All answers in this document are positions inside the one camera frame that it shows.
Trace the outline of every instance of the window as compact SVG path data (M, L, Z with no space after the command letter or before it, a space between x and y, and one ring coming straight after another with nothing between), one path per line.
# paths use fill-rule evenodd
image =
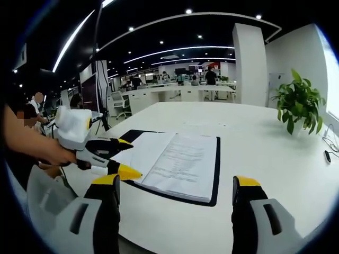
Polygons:
M326 37L318 27L317 31L323 45L327 69L326 111L339 121L339 65Z

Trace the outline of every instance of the yellow fingertip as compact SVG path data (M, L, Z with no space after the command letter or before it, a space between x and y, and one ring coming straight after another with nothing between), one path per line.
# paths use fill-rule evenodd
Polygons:
M135 169L132 169L129 166L120 164L118 169L118 175L120 176L120 180L133 180L138 179L142 176L142 173L136 171Z
M132 144L130 142L127 142L124 139L118 139L120 143L125 143L125 144L130 144L132 146Z
M260 186L260 183L252 178L244 177L244 176L236 176L239 180L240 186Z
M115 177L118 174L112 174L108 176L99 177L92 182L92 184L103 184L103 185L112 185Z

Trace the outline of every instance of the white office chair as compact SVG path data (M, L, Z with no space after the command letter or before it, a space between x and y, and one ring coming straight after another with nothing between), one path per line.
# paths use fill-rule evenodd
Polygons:
M120 91L111 93L111 97L112 97L112 100L113 100L113 107L114 108L119 108L119 109L122 110L122 112L119 113L118 116L116 117L117 120L122 115L124 115L125 119L126 119L127 118L127 114L132 114L130 111L125 111L124 110L125 108L129 107L129 101L128 101L128 99L124 99L122 97L122 94L121 94Z

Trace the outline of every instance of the human hand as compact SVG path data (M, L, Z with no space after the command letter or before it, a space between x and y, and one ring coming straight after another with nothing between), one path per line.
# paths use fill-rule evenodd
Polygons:
M55 139L46 139L41 149L39 157L50 162L51 165L61 165L68 162L76 163L75 154L63 148Z

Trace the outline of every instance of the potted plant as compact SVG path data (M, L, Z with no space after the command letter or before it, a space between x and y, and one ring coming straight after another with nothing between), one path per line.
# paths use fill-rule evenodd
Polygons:
M281 84L276 89L278 95L273 96L277 99L278 119L287 122L287 131L292 135L299 132L301 128L310 129L311 134L316 126L318 133L323 125L323 119L319 116L319 104L326 104L324 98L320 96L319 91L311 87L311 82L292 69L293 81L290 84Z

